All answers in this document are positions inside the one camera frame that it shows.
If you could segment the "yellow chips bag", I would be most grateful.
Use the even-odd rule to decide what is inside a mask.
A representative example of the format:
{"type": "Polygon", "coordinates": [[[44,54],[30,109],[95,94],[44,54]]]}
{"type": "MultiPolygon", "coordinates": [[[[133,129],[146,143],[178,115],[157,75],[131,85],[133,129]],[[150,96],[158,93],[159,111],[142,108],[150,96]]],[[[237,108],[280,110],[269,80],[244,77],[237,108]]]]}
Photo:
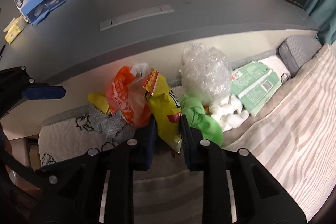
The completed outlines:
{"type": "MultiPolygon", "coordinates": [[[[175,152],[179,152],[182,141],[178,132],[178,122],[182,109],[173,90],[167,84],[165,77],[151,68],[142,86],[145,89],[146,103],[151,111],[150,117],[154,117],[157,122],[159,137],[175,152]]],[[[103,114],[113,115],[105,95],[90,93],[88,101],[103,114]]]]}

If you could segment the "white floral bed sheet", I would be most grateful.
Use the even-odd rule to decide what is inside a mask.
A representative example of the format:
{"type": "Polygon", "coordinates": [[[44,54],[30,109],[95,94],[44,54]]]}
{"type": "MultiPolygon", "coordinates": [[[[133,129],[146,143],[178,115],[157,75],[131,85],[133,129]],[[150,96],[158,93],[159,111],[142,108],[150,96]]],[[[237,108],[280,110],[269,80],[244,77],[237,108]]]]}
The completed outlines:
{"type": "MultiPolygon", "coordinates": [[[[272,69],[284,84],[291,75],[273,55],[259,60],[272,69]]],[[[58,114],[44,122],[38,146],[41,165],[46,166],[83,155],[90,148],[111,149],[134,136],[135,128],[121,114],[107,115],[92,104],[58,114]]]]}

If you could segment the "yellow tissue pack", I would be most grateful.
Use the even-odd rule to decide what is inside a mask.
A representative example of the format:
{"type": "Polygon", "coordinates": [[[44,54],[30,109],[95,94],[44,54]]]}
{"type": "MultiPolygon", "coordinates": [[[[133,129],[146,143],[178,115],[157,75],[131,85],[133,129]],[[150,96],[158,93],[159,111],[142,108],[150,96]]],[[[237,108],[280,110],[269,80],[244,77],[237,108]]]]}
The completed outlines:
{"type": "Polygon", "coordinates": [[[5,41],[8,44],[11,44],[15,38],[24,30],[27,22],[25,21],[24,16],[14,18],[7,27],[3,30],[5,33],[5,41]]]}

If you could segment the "orange plastic bag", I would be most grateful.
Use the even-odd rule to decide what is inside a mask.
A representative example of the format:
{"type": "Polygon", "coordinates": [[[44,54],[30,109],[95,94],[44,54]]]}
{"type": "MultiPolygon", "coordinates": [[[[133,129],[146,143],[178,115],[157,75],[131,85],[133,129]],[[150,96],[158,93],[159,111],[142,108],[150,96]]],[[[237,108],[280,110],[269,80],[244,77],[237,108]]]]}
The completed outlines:
{"type": "Polygon", "coordinates": [[[146,63],[123,66],[106,86],[105,98],[111,113],[119,111],[124,120],[135,128],[146,126],[150,120],[151,111],[142,86],[149,73],[146,63]]]}

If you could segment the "striped beige duvet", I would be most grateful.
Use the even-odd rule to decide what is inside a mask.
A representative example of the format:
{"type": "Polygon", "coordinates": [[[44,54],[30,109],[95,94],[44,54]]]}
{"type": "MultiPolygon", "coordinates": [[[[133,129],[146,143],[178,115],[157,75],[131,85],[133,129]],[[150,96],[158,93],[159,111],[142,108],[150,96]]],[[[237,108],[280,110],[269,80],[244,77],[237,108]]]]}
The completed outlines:
{"type": "Polygon", "coordinates": [[[255,117],[225,133],[248,149],[312,219],[335,187],[335,54],[324,45],[255,117]]]}

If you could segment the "green plastic wrapper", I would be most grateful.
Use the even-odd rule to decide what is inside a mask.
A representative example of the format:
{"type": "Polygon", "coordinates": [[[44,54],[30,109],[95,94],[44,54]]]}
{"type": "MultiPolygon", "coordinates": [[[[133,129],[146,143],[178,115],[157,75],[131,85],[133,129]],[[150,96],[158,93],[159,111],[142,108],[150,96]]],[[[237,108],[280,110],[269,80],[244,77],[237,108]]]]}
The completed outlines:
{"type": "Polygon", "coordinates": [[[182,114],[186,116],[190,127],[199,129],[205,139],[209,139],[218,146],[223,144],[222,128],[213,117],[206,114],[198,98],[185,94],[180,105],[182,114]]]}

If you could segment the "grey bedside desk shelf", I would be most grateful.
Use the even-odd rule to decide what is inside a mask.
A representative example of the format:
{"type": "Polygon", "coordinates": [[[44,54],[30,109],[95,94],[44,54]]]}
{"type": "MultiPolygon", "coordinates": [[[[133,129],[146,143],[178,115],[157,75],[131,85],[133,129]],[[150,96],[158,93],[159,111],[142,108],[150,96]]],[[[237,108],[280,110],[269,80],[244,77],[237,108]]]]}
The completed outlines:
{"type": "Polygon", "coordinates": [[[58,84],[103,64],[193,39],[318,26],[284,0],[67,0],[8,44],[1,68],[58,84]]]}

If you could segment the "green white wipes pack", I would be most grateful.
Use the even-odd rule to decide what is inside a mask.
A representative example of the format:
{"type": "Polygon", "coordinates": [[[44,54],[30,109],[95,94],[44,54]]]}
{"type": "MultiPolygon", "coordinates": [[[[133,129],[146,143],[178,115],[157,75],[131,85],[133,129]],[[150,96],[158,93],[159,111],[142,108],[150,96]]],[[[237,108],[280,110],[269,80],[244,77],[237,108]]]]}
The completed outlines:
{"type": "Polygon", "coordinates": [[[231,93],[255,117],[280,88],[278,75],[263,63],[251,61],[235,69],[231,75],[231,93]]]}

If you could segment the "clear bubble wrap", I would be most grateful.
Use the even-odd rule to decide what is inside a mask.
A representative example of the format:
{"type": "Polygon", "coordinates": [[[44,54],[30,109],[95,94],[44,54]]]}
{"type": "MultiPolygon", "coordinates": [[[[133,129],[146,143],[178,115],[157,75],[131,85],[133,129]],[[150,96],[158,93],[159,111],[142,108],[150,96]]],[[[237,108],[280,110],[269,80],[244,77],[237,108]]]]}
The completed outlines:
{"type": "Polygon", "coordinates": [[[182,54],[181,83],[189,96],[211,105],[228,97],[232,68],[227,56],[203,43],[188,42],[182,54]]]}

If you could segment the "grey mesh pillow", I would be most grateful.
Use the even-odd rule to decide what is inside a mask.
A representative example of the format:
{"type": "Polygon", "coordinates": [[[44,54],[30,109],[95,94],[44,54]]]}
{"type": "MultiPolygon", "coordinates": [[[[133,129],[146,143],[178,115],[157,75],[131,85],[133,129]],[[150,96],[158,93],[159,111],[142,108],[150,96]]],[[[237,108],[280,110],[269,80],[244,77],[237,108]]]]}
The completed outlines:
{"type": "Polygon", "coordinates": [[[287,38],[278,48],[278,53],[291,77],[311,60],[321,49],[321,43],[314,37],[295,35],[287,38]]]}

